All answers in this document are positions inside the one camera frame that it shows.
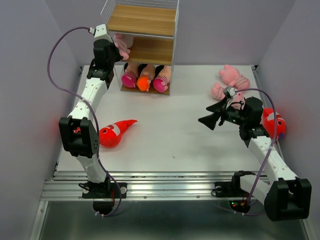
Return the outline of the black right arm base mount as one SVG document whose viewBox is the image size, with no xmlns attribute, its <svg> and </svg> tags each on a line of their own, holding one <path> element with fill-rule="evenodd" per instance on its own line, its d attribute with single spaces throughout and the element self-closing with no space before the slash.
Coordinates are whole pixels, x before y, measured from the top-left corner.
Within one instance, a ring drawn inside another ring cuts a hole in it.
<svg viewBox="0 0 320 240">
<path fill-rule="evenodd" d="M 211 195 L 217 198 L 232 198 L 229 200 L 229 206 L 235 213 L 241 213 L 244 216 L 256 216 L 257 213 L 249 213 L 251 207 L 248 204 L 250 190 L 241 189 L 241 177 L 255 176 L 251 171 L 237 171 L 233 174 L 231 181 L 216 181 Z"/>
</svg>

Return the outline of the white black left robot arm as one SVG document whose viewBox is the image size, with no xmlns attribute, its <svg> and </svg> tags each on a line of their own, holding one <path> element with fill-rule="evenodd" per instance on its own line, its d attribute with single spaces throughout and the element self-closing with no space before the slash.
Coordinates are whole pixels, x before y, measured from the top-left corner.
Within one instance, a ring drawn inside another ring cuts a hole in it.
<svg viewBox="0 0 320 240">
<path fill-rule="evenodd" d="M 114 78 L 114 65 L 122 57 L 113 41 L 106 39 L 94 41 L 93 53 L 81 98 L 67 117 L 60 118 L 58 125 L 64 150 L 80 162 L 87 181 L 95 184 L 95 193 L 106 197 L 111 193 L 111 184 L 105 181 L 107 174 L 99 163 L 95 113 Z"/>
</svg>

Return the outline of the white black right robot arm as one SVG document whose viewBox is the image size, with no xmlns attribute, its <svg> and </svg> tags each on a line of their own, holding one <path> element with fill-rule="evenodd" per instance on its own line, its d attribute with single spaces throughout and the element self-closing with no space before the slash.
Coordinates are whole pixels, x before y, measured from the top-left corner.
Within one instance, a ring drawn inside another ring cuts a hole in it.
<svg viewBox="0 0 320 240">
<path fill-rule="evenodd" d="M 269 182 L 258 173 L 237 171 L 231 181 L 215 182 L 212 195 L 218 198 L 253 197 L 263 204 L 264 212 L 273 221 L 307 219 L 310 214 L 312 185 L 308 179 L 299 178 L 284 162 L 273 146 L 272 139 L 261 124 L 263 103 L 256 97 L 245 100 L 240 109 L 227 105 L 224 98 L 208 106 L 210 115 L 198 121 L 214 130 L 229 122 L 239 126 L 239 136 L 262 166 Z"/>
</svg>

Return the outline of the boy doll orange shorts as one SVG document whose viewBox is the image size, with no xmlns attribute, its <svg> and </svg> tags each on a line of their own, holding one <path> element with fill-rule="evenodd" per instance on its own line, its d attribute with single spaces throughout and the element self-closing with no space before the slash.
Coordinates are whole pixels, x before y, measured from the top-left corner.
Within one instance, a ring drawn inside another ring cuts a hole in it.
<svg viewBox="0 0 320 240">
<path fill-rule="evenodd" d="M 156 76 L 156 68 L 153 64 L 147 64 L 141 71 L 137 80 L 137 86 L 140 91 L 148 92 L 151 82 Z"/>
</svg>

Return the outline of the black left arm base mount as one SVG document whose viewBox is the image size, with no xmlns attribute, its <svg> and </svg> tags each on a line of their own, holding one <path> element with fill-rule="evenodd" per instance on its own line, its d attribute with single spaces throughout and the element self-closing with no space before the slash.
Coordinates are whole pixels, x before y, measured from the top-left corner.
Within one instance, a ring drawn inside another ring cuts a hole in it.
<svg viewBox="0 0 320 240">
<path fill-rule="evenodd" d="M 87 181 L 79 183 L 82 189 L 82 198 L 93 200 L 92 209 L 96 216 L 106 218 L 114 215 L 120 208 L 123 199 L 127 197 L 128 184 L 126 182 L 101 182 L 93 183 Z"/>
</svg>

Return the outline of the boy doll pink shorts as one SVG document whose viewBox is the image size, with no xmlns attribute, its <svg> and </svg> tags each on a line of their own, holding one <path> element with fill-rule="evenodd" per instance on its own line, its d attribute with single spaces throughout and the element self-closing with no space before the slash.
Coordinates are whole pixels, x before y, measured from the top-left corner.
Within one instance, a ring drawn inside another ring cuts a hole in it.
<svg viewBox="0 0 320 240">
<path fill-rule="evenodd" d="M 125 87 L 135 88 L 139 78 L 139 64 L 127 62 L 124 65 L 124 74 L 121 77 L 121 82 Z"/>
</svg>

